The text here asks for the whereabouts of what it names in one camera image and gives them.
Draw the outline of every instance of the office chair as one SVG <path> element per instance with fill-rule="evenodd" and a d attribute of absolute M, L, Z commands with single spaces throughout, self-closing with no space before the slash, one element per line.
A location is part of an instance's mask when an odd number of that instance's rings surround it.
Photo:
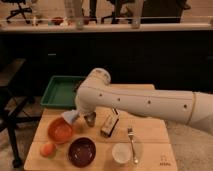
<path fill-rule="evenodd" d="M 14 156 L 14 160 L 12 162 L 14 168 L 22 165 L 15 135 L 15 129 L 18 128 L 17 124 L 40 120 L 40 116 L 18 117 L 18 114 L 23 110 L 25 104 L 28 101 L 34 101 L 32 96 L 26 96 L 19 104 L 17 103 L 17 106 L 14 110 L 9 111 L 5 109 L 9 100 L 11 98 L 14 99 L 13 93 L 10 90 L 10 84 L 12 83 L 17 72 L 22 67 L 23 63 L 24 61 L 20 59 L 14 60 L 12 63 L 8 64 L 5 69 L 0 71 L 0 132 L 4 129 L 7 129 Z"/>
<path fill-rule="evenodd" d="M 111 15 L 105 16 L 101 18 L 101 23 L 104 23 L 104 20 L 107 18 L 112 18 L 111 24 L 117 24 L 119 19 L 116 19 L 116 16 L 120 16 L 122 5 L 126 3 L 132 3 L 134 0 L 107 0 L 114 6 L 114 11 Z"/>
<path fill-rule="evenodd" d="M 25 19 L 25 22 L 27 24 L 30 23 L 30 21 L 27 20 L 27 18 L 25 16 L 25 13 L 32 13 L 32 9 L 29 8 L 29 7 L 27 7 L 27 8 L 22 8 L 21 7 L 21 3 L 26 4 L 26 0 L 1 0 L 1 1 L 5 2 L 5 3 L 16 3 L 18 5 L 18 9 L 11 10 L 10 11 L 10 16 L 8 16 L 6 18 L 8 23 L 10 23 L 10 21 L 9 21 L 10 18 L 15 17 L 18 14 L 21 14 L 23 16 L 23 18 Z"/>

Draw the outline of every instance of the chair leg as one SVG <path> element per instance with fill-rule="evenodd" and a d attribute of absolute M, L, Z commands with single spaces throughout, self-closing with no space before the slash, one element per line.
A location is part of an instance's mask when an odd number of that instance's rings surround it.
<path fill-rule="evenodd" d="M 1 117 L 5 123 L 5 127 L 7 128 L 7 132 L 8 132 L 9 139 L 10 139 L 10 144 L 12 146 L 12 151 L 13 151 L 13 156 L 14 156 L 13 167 L 17 168 L 22 165 L 22 160 L 19 157 L 16 135 L 15 135 L 15 128 L 14 128 L 13 123 L 10 121 L 7 113 L 2 112 Z"/>
<path fill-rule="evenodd" d="M 8 135 L 10 138 L 10 143 L 11 143 L 13 155 L 14 155 L 13 167 L 18 168 L 19 166 L 22 165 L 22 160 L 18 152 L 15 130 L 13 129 L 10 123 L 7 123 L 7 131 L 8 131 Z"/>
<path fill-rule="evenodd" d="M 9 21 L 9 19 L 10 18 L 12 18 L 12 17 L 14 17 L 14 16 L 16 16 L 16 15 L 18 15 L 18 14 L 20 14 L 21 13 L 21 15 L 22 15 L 22 17 L 25 19 L 25 22 L 27 23 L 27 24 L 29 24 L 30 23 L 30 21 L 29 20 L 27 20 L 27 18 L 26 18 L 26 16 L 25 16 L 25 12 L 28 12 L 28 13 L 32 13 L 32 10 L 30 9 L 30 8 L 22 8 L 21 7 L 21 5 L 20 5 L 20 3 L 17 3 L 18 4 L 18 10 L 12 10 L 11 12 L 10 12 L 10 16 L 9 17 L 7 17 L 6 19 L 7 19 L 7 22 L 8 23 L 10 23 L 10 21 Z"/>

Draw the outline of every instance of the black chair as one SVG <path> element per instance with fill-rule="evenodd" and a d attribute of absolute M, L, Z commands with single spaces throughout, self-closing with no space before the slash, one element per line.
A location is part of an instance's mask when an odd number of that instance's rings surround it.
<path fill-rule="evenodd" d="M 2 2 L 5 2 L 5 3 L 16 3 L 18 5 L 18 9 L 16 10 L 11 10 L 10 11 L 10 16 L 8 16 L 6 19 L 7 19 L 7 22 L 10 23 L 10 18 L 18 15 L 18 14 L 21 14 L 23 16 L 23 18 L 25 19 L 25 22 L 27 24 L 30 23 L 29 20 L 27 20 L 26 16 L 25 16 L 25 13 L 32 13 L 32 9 L 31 8 L 22 8 L 21 7 L 21 3 L 23 4 L 26 4 L 26 1 L 25 0 L 1 0 Z"/>
<path fill-rule="evenodd" d="M 14 160 L 13 160 L 13 167 L 17 168 L 22 165 L 22 160 L 19 156 L 19 151 L 17 147 L 17 140 L 15 135 L 15 129 L 18 128 L 18 123 L 23 122 L 32 122 L 32 121 L 39 121 L 40 116 L 35 117 L 20 117 L 18 114 L 20 111 L 23 110 L 23 107 L 27 102 L 34 102 L 34 98 L 31 95 L 27 95 L 17 106 L 14 110 L 9 111 L 6 110 L 5 107 L 8 104 L 11 98 L 14 98 L 13 93 L 10 89 L 10 85 L 13 83 L 13 79 L 15 75 L 20 71 L 20 68 L 24 64 L 23 59 L 16 59 L 6 65 L 4 69 L 0 71 L 0 132 L 4 129 L 7 129 L 10 144 L 12 147 Z"/>
<path fill-rule="evenodd" d="M 114 6 L 114 11 L 111 13 L 111 15 L 105 16 L 101 18 L 101 23 L 104 23 L 105 19 L 112 18 L 111 24 L 117 24 L 119 19 L 116 19 L 116 17 L 120 16 L 120 11 L 122 8 L 122 5 L 126 3 L 132 3 L 134 0 L 107 0 Z"/>
<path fill-rule="evenodd" d="M 108 0 L 115 6 L 111 15 L 103 17 L 101 22 L 104 23 L 106 18 L 112 18 L 112 24 L 117 24 L 120 10 L 125 3 L 134 3 L 134 0 Z M 143 4 L 141 23 L 179 23 L 182 11 L 189 9 L 190 6 L 186 4 L 186 0 L 146 0 Z"/>

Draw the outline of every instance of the paper cup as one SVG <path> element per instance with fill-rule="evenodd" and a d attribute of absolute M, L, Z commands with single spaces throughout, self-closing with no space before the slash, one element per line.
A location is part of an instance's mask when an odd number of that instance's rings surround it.
<path fill-rule="evenodd" d="M 118 164 L 125 164 L 131 158 L 131 149 L 126 143 L 117 143 L 112 148 L 112 156 Z"/>

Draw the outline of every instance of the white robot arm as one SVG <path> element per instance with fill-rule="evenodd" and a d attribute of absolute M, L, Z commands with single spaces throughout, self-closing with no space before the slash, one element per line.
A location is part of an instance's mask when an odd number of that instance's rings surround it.
<path fill-rule="evenodd" d="M 111 77 L 95 68 L 80 85 L 77 110 L 89 116 L 96 106 L 175 121 L 213 134 L 213 95 L 191 91 L 137 90 L 110 86 Z"/>

